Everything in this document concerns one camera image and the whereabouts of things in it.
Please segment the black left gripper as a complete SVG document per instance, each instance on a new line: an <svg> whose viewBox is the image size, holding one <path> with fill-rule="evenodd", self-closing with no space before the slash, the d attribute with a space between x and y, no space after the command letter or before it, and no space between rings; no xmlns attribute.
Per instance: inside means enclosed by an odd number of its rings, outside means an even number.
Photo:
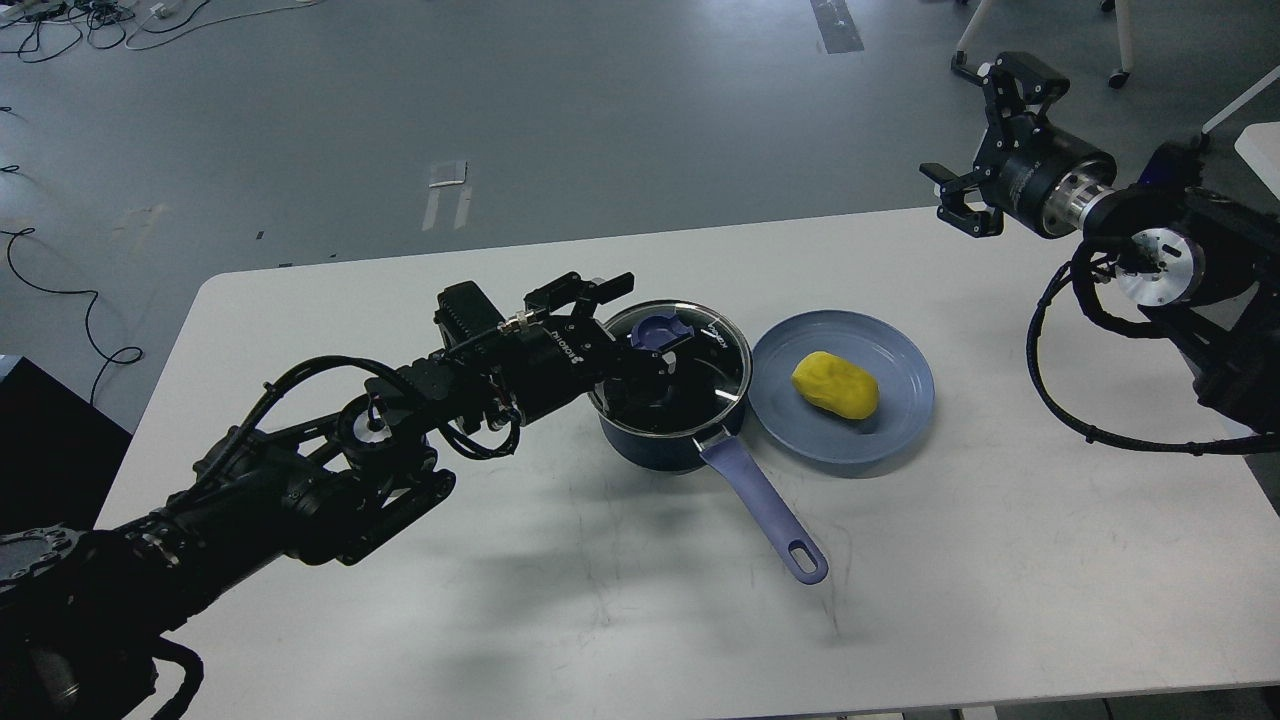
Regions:
<svg viewBox="0 0 1280 720"><path fill-rule="evenodd" d="M602 406L682 406L698 386L681 354L692 332L660 336L654 347L618 341L595 319L600 305L631 293L635 275L584 279L568 272L525 295L532 320L498 327L495 378L506 393L509 419L529 425L573 402L600 383ZM566 305L570 316L549 318Z"/></svg>

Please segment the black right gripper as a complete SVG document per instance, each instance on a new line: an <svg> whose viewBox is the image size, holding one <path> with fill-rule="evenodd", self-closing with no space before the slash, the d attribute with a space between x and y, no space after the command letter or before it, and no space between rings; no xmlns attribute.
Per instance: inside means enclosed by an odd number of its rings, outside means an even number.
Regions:
<svg viewBox="0 0 1280 720"><path fill-rule="evenodd" d="M1079 220L1068 218L1064 183L1115 182L1114 155L1061 129L1048 119L1051 106L1065 97L1071 81L1030 53L1001 53L974 65L965 53L951 59L954 74L982 88L986 165L957 174L940 163L922 163L920 173L937 190L937 217L975 238L1004 233L1004 213L1047 240L1074 232ZM969 205L970 192L986 184L982 210Z"/></svg>

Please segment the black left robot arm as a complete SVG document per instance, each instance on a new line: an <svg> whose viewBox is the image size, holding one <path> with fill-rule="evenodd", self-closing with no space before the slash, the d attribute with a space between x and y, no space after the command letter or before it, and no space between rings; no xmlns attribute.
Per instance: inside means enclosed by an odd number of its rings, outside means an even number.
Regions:
<svg viewBox="0 0 1280 720"><path fill-rule="evenodd" d="M430 434L461 457L516 452L522 429L604 380L655 383L657 350L614 338L595 310L634 290L570 272L506 318L471 281L439 293L443 347L392 368L305 360L195 464L195 483L106 530L63 523L3 536L3 716L122 719L183 678L155 712L182 717L204 661L168 638L234 585L287 556L366 559L453 491Z"/></svg>

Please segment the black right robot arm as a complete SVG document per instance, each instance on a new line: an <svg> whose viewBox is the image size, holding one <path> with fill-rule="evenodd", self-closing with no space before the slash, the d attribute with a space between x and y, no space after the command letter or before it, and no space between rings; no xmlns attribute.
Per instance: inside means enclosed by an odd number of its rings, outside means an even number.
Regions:
<svg viewBox="0 0 1280 720"><path fill-rule="evenodd" d="M1044 406L1088 442L1152 454L1277 451L1277 218L1202 184L1196 145L1156 149L1137 182L1116 184L1114 156L1055 126L1068 77L1029 53L979 68L959 54L954 73L983 92L986 132L972 165L938 163L937 217L973 237L1014 219L1044 240L1082 240L1051 277L1027 331L1027 365ZM1199 405L1247 437L1165 443L1120 436L1071 415L1046 388L1039 343L1052 301L1074 293L1082 315L1130 340L1166 340L1192 363Z"/></svg>

